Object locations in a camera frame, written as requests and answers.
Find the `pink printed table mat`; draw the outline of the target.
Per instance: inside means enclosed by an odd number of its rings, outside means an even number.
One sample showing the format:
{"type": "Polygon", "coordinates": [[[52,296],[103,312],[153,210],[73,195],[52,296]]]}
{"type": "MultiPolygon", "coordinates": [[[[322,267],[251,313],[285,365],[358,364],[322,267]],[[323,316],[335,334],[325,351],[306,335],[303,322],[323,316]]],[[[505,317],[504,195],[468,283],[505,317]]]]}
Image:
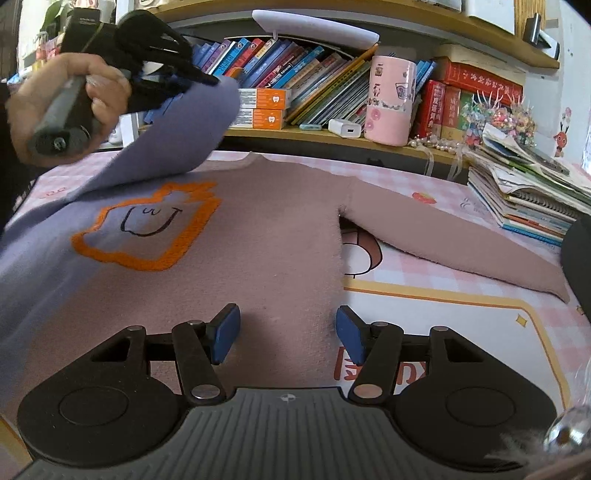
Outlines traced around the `pink printed table mat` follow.
{"type": "MultiPolygon", "coordinates": [[[[80,189],[120,153],[104,157],[103,168],[90,179],[83,179],[77,167],[58,167],[47,173],[39,180],[30,205],[23,208],[11,224],[23,214],[58,201],[80,189]]],[[[558,261],[556,248],[545,246],[536,240],[504,231],[495,226],[474,193],[467,186],[458,183],[375,166],[276,154],[214,152],[202,161],[201,168],[204,170],[221,169],[230,163],[242,161],[250,155],[263,156],[274,162],[297,163],[334,175],[358,178],[493,230],[552,264],[556,264],[558,261]]],[[[563,302],[551,294],[452,269],[408,254],[377,239],[372,233],[348,219],[342,219],[339,222],[339,229],[341,229],[342,237],[341,257],[344,275],[342,275],[342,292],[339,295],[337,308],[345,298],[344,283],[346,280],[391,284],[415,290],[428,288],[462,292],[468,295],[496,296],[502,299],[522,299],[529,302],[541,313],[548,326],[555,327],[564,324],[574,327],[573,346],[567,346],[562,337],[557,337],[555,340],[558,357],[564,371],[573,374],[584,362],[590,350],[590,330],[583,315],[576,310],[573,302],[563,302]]],[[[335,380],[335,362],[332,376],[324,386],[335,380]]],[[[15,476],[29,461],[16,432],[16,415],[14,418],[8,418],[1,411],[1,475],[6,479],[15,476]]]]}

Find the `orange white box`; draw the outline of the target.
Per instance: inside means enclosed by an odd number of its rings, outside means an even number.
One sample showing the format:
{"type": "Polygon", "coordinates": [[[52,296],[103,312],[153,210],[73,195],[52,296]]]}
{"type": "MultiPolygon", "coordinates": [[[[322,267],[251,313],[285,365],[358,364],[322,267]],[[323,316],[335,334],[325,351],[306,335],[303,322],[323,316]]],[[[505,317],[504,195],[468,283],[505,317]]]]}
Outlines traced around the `orange white box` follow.
{"type": "Polygon", "coordinates": [[[290,108],[290,89],[240,88],[238,92],[240,106],[245,109],[287,110],[290,108]]]}
{"type": "Polygon", "coordinates": [[[240,108],[231,128],[281,130],[284,125],[284,114],[280,109],[245,109],[240,108]]]}

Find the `wooden bookshelf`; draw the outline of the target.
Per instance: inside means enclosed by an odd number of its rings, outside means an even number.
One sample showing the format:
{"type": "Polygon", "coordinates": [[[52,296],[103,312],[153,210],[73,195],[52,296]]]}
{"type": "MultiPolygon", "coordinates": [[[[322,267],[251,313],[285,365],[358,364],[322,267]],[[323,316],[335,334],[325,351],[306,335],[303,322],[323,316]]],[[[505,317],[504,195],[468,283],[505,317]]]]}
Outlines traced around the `wooden bookshelf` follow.
{"type": "Polygon", "coordinates": [[[536,1],[121,1],[236,76],[224,150],[308,155],[457,176],[489,116],[525,144],[528,73],[560,46],[536,1]]]}

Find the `red dictionary lying flat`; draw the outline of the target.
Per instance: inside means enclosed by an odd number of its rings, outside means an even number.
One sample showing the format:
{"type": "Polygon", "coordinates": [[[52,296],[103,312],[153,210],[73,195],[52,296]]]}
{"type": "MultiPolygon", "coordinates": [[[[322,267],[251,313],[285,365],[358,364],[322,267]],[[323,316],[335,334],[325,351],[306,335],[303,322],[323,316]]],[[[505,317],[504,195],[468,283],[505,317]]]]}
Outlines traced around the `red dictionary lying flat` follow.
{"type": "Polygon", "coordinates": [[[468,64],[452,62],[447,57],[436,58],[435,62],[433,78],[447,86],[491,96],[505,105],[523,99],[523,86],[511,80],[468,64]]]}

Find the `white power adapter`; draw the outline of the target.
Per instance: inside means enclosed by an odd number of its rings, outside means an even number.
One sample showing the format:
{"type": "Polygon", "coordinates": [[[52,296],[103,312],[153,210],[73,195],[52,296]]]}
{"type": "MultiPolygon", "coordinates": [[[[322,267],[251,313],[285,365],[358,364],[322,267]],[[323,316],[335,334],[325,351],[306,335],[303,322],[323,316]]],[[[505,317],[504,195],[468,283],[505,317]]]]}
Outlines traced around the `white power adapter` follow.
{"type": "Polygon", "coordinates": [[[341,138],[356,139],[362,137],[362,126],[345,119],[329,120],[328,128],[332,134],[338,135],[341,138]]]}

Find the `pink and purple sweater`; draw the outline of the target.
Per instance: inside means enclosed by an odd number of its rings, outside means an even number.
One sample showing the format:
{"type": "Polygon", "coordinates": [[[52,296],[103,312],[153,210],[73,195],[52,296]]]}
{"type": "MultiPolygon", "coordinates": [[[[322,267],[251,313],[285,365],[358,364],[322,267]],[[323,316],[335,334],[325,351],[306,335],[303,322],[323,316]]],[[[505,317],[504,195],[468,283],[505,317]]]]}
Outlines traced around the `pink and purple sweater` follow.
{"type": "Polygon", "coordinates": [[[250,155],[201,163],[238,113],[238,88],[197,85],[97,176],[1,238],[1,411],[130,325],[242,327],[225,386],[324,386],[339,343],[348,219],[408,254],[569,297],[561,269],[486,227],[355,177],[250,155]]]}

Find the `lower orange white box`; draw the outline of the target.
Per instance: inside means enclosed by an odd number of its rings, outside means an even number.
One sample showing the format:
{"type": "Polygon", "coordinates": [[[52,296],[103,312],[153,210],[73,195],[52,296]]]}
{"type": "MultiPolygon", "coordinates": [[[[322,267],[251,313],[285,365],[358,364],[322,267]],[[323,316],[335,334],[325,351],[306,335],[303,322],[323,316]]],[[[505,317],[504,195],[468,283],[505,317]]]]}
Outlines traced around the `lower orange white box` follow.
{"type": "Polygon", "coordinates": [[[281,130],[284,125],[284,114],[280,109],[245,109],[240,108],[231,128],[281,130]]]}

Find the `stack of notebooks and papers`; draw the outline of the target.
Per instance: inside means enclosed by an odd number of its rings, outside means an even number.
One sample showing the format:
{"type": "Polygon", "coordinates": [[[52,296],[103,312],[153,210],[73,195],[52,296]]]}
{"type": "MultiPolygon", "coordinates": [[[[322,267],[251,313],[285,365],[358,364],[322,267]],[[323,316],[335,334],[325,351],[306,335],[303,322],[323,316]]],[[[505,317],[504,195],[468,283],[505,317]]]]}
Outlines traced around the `stack of notebooks and papers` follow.
{"type": "Polygon", "coordinates": [[[487,123],[465,151],[468,185],[503,229],[559,246],[590,214],[590,179],[487,123]]]}

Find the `upper orange white box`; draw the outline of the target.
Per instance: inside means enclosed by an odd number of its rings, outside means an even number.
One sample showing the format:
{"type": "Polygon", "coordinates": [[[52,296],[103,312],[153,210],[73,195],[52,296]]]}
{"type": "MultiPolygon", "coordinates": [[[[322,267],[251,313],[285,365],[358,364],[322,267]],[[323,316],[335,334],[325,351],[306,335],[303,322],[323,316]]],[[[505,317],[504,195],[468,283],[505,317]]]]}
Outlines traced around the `upper orange white box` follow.
{"type": "Polygon", "coordinates": [[[290,108],[290,89],[240,88],[238,92],[240,106],[245,109],[287,110],[290,108]]]}

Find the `colourful bead decoration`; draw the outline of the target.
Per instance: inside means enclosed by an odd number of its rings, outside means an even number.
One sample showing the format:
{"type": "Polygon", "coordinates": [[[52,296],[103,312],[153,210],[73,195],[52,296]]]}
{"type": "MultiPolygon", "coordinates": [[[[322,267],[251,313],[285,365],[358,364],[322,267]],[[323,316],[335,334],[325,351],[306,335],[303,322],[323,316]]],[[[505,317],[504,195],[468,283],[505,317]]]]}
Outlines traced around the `colourful bead decoration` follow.
{"type": "Polygon", "coordinates": [[[461,117],[467,129],[464,142],[469,146],[482,143],[486,125],[491,125],[511,136],[522,147],[535,147],[536,122],[533,107],[524,103],[521,97],[509,97],[510,105],[501,102],[500,94],[477,92],[472,100],[461,109],[461,117]]]}

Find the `row of colourful books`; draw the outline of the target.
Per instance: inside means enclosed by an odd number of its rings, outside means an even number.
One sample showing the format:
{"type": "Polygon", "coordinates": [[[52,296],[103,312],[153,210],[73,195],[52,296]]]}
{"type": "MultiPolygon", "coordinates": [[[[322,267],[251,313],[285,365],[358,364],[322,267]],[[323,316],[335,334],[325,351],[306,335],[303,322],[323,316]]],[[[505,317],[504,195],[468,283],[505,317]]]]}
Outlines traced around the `row of colourful books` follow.
{"type": "MultiPolygon", "coordinates": [[[[195,66],[217,77],[235,76],[240,88],[290,89],[290,108],[284,110],[283,128],[291,125],[301,129],[325,129],[331,119],[365,127],[374,56],[401,58],[379,43],[367,50],[346,51],[294,36],[228,38],[192,47],[195,66]]],[[[434,68],[431,62],[415,64],[411,125],[420,101],[417,90],[434,68]]]]}

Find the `pink cartoon cylinder container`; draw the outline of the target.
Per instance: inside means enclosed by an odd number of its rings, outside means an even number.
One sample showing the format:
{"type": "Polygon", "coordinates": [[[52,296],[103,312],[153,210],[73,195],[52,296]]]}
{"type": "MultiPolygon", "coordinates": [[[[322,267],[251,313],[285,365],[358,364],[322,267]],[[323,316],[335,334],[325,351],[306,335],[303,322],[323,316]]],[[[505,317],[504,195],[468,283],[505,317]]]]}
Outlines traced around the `pink cartoon cylinder container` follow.
{"type": "Polygon", "coordinates": [[[415,100],[417,65],[393,56],[374,56],[370,65],[365,137],[383,145],[407,144],[415,100]]]}

